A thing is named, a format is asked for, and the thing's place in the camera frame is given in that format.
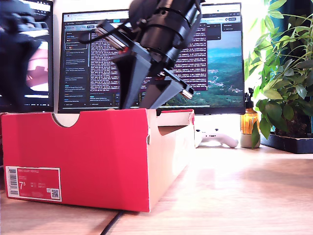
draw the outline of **qr code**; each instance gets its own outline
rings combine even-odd
[[[51,188],[51,198],[52,199],[60,199],[60,193],[58,189]]]

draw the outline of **black cylinder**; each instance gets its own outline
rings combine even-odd
[[[196,17],[197,8],[194,0],[161,0],[155,13],[149,18],[140,44],[157,57],[167,61],[166,68],[174,66],[179,49],[173,45],[183,41],[188,35]]]

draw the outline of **white game controller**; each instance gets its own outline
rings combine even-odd
[[[238,146],[238,140],[234,140],[232,137],[221,134],[221,133],[206,133],[206,132],[200,132],[200,130],[197,130],[197,133],[199,134],[199,137],[201,137],[200,143],[206,143],[211,141],[218,141],[220,144],[226,144],[227,146],[231,148],[236,148]]]

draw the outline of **potted plant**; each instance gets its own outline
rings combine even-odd
[[[259,38],[245,61],[246,77],[262,68],[261,84],[254,91],[255,97],[265,97],[256,103],[256,110],[261,112],[261,143],[293,153],[313,153],[313,14],[281,14],[278,9],[286,2],[279,0],[269,6],[261,22],[268,33]],[[289,17],[288,29],[279,32],[271,17]],[[253,144],[259,138],[255,123]]]

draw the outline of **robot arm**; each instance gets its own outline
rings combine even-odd
[[[95,30],[99,39],[105,38],[120,51],[113,58],[120,72],[120,109],[132,106],[147,76],[153,79],[141,108],[156,109],[179,93],[188,99],[193,97],[194,90],[171,70],[200,25],[202,2],[204,0],[134,0],[129,19],[120,27],[114,28],[106,20],[99,23]],[[131,28],[126,28],[126,23],[130,23]]]
[[[120,73],[120,109],[132,106],[145,78],[152,77],[141,108],[156,109],[181,93],[194,90],[171,70],[182,49],[192,42],[204,0],[133,0],[129,19],[118,28],[106,20],[94,31],[120,53],[113,58]],[[24,34],[40,27],[34,12],[19,0],[0,0],[0,94],[23,111],[28,61],[40,42]]]

